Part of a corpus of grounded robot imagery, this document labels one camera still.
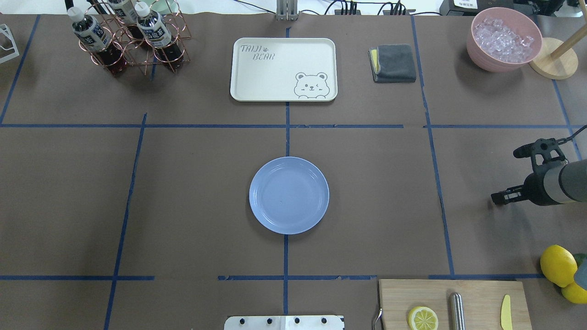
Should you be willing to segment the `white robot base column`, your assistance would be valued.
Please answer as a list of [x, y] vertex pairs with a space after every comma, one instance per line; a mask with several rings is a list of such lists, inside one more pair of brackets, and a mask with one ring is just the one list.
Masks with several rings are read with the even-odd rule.
[[227, 318], [225, 330], [344, 330], [339, 315], [264, 315]]

